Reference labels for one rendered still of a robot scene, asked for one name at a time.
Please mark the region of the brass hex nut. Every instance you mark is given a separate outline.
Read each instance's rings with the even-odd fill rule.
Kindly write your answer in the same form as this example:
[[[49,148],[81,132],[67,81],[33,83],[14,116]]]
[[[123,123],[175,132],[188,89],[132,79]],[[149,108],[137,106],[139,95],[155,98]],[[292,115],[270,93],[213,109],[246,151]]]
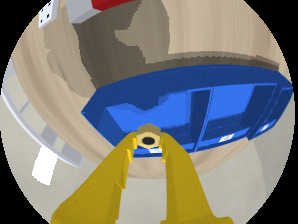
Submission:
[[[148,123],[138,127],[137,130],[137,145],[144,148],[153,148],[159,146],[161,138],[161,130],[157,126]]]

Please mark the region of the white domino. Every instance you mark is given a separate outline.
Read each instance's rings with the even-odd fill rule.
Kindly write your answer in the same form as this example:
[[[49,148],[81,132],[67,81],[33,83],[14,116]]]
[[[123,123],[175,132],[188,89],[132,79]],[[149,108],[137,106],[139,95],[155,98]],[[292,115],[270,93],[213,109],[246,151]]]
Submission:
[[[51,0],[41,10],[39,15],[39,28],[57,18],[57,8],[59,0]]]

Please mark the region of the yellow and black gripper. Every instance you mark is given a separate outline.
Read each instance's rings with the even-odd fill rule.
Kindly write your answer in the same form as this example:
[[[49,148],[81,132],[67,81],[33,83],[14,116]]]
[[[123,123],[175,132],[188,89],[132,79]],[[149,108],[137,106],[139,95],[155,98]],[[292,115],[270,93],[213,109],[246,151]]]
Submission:
[[[137,149],[137,132],[129,133],[84,183],[52,214],[50,224],[116,224],[129,161]],[[234,224],[213,215],[189,154],[161,132],[159,149],[166,164],[167,214],[160,224]]]

